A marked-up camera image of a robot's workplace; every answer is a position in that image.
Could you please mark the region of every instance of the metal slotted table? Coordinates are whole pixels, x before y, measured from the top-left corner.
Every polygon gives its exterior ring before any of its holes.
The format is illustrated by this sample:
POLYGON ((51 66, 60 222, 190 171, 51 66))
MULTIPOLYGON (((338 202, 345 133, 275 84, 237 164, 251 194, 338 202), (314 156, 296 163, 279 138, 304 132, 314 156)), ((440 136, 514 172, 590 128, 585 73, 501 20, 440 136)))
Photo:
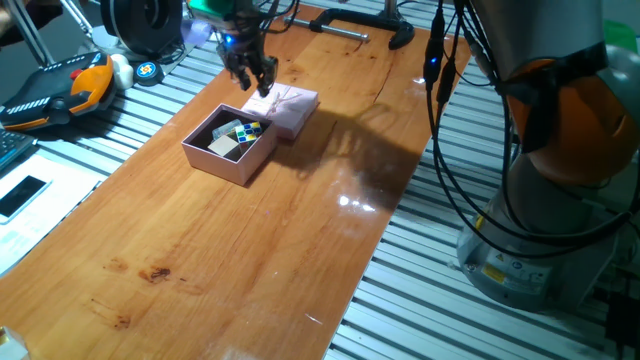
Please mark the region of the metal slotted table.
MULTIPOLYGON (((383 0, 304 3, 372 14, 384 7, 383 0)), ((436 4, 408 4, 400 10, 414 26, 428 28, 436 4)), ((446 6, 447 22, 453 12, 446 6)), ((160 85, 119 92, 108 111, 47 129, 38 154, 106 179, 223 69, 215 46, 212 39, 191 51, 160 85)), ((473 61, 464 75, 470 81, 485 81, 473 61)), ((488 201, 500 183, 502 130, 500 98, 490 88, 460 82, 442 119, 441 147, 464 189, 480 203, 488 201)), ((578 315, 532 314, 495 303, 469 283, 457 267, 455 253, 463 223, 440 189, 431 146, 325 359, 612 358, 603 352, 605 305, 585 304, 578 315)), ((468 206, 461 206, 473 215, 468 206)))

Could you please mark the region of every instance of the warning label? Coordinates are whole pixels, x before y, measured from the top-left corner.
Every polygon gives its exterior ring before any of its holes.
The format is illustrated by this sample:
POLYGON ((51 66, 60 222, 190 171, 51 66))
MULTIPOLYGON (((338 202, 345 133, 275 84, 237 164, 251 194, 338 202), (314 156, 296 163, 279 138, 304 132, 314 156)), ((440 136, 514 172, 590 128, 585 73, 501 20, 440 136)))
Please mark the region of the warning label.
POLYGON ((544 288, 551 267, 531 265, 498 250, 491 249, 482 273, 515 291, 539 294, 544 288))

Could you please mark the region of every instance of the metal rod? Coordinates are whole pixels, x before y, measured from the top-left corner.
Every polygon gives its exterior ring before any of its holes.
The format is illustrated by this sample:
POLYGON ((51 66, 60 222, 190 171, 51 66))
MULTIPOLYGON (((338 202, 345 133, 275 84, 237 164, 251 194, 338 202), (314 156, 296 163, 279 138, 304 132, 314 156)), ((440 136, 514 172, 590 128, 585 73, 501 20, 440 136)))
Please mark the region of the metal rod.
MULTIPOLYGON (((291 18, 290 17, 286 17, 284 18, 284 22, 290 22, 291 18)), ((296 26, 300 26, 300 27, 304 27, 304 28, 309 28, 310 22, 306 21, 306 20, 300 20, 300 19, 293 19, 293 25, 296 26)), ((344 30, 344 29, 340 29, 340 28, 336 28, 333 26, 327 26, 327 25, 321 25, 320 26, 322 29, 322 32, 326 32, 327 34, 333 34, 333 35, 338 35, 338 36, 342 36, 344 38, 347 39, 352 39, 352 40, 356 40, 356 41, 362 41, 365 43, 369 42, 369 34, 360 34, 357 32, 353 32, 353 31, 349 31, 349 30, 344 30)))
POLYGON ((18 30, 20 30, 24 42, 31 50, 31 54, 38 64, 42 67, 55 64, 53 56, 51 56, 42 38, 40 38, 40 33, 38 33, 38 29, 31 21, 31 17, 29 17, 22 0, 6 0, 5 3, 9 7, 11 17, 15 21, 18 30))
POLYGON ((93 32, 93 26, 89 23, 89 20, 84 16, 82 11, 78 9, 75 2, 73 0, 60 0, 62 6, 64 6, 67 11, 71 14, 73 19, 80 25, 80 29, 85 33, 89 38, 91 38, 91 33, 93 32))

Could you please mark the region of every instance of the wooden tabletop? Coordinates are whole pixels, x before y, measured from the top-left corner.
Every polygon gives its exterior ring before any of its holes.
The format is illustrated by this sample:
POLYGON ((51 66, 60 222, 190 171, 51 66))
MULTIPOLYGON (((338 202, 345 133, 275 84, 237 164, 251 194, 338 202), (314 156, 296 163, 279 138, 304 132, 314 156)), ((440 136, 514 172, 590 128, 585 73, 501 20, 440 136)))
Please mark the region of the wooden tabletop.
POLYGON ((267 36, 278 81, 321 103, 246 187, 180 146, 249 98, 223 72, 0 279, 0 324, 33 359, 322 357, 430 135, 428 32, 389 51, 390 32, 336 25, 372 40, 267 36))

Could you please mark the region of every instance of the orange part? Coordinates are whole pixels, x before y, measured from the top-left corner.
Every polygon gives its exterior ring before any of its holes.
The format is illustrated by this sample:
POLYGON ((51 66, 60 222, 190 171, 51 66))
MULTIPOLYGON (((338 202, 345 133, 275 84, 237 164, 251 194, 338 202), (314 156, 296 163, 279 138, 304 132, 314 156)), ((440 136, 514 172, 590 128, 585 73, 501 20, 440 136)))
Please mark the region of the orange part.
MULTIPOLYGON (((549 64, 542 60, 525 71, 549 64)), ((555 128, 544 148, 529 157, 546 178, 566 185, 594 184, 622 171, 640 144, 640 129, 597 76, 576 79, 560 89, 555 128)), ((507 97, 524 138, 531 106, 507 97)))
POLYGON ((90 92, 89 99, 81 105, 71 108, 70 111, 78 114, 81 111, 93 110, 98 106, 102 95, 107 91, 111 79, 113 78, 113 63, 111 57, 107 57, 106 65, 94 66, 86 69, 73 82, 71 86, 71 95, 79 94, 82 91, 90 92))

